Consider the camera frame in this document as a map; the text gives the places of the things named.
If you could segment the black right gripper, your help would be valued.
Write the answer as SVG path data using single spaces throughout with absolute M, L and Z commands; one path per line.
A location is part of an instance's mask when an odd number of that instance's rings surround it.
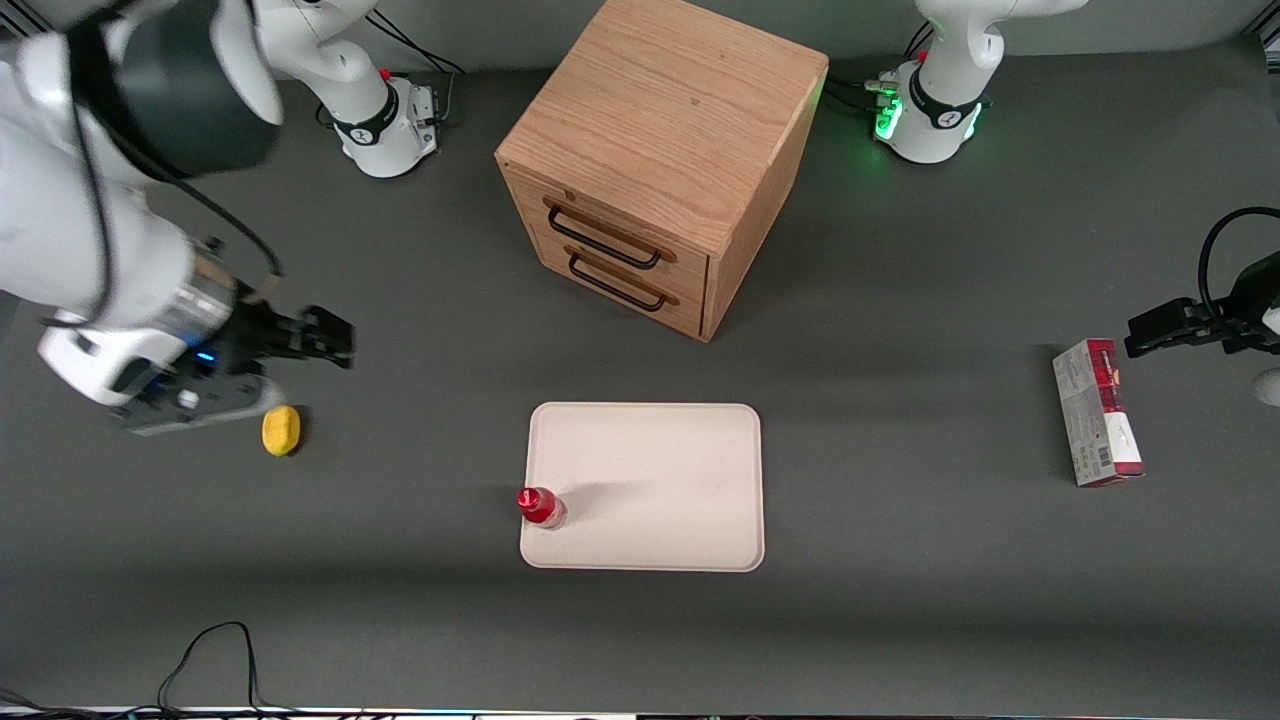
M 325 360 L 352 368 L 355 327 L 337 314 L 310 305 L 297 318 L 276 313 L 270 304 L 237 300 L 227 323 L 195 347 L 195 369 L 204 375 L 261 374 L 262 363 L 292 351 L 303 360 Z

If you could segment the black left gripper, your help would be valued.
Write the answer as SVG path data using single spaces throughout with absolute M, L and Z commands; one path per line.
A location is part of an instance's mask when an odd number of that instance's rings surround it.
M 1162 348 L 1220 343 L 1226 355 L 1247 350 L 1279 355 L 1279 255 L 1248 265 L 1230 292 L 1215 301 L 1226 329 L 1219 332 L 1201 301 L 1174 299 L 1128 322 L 1125 351 L 1129 359 Z

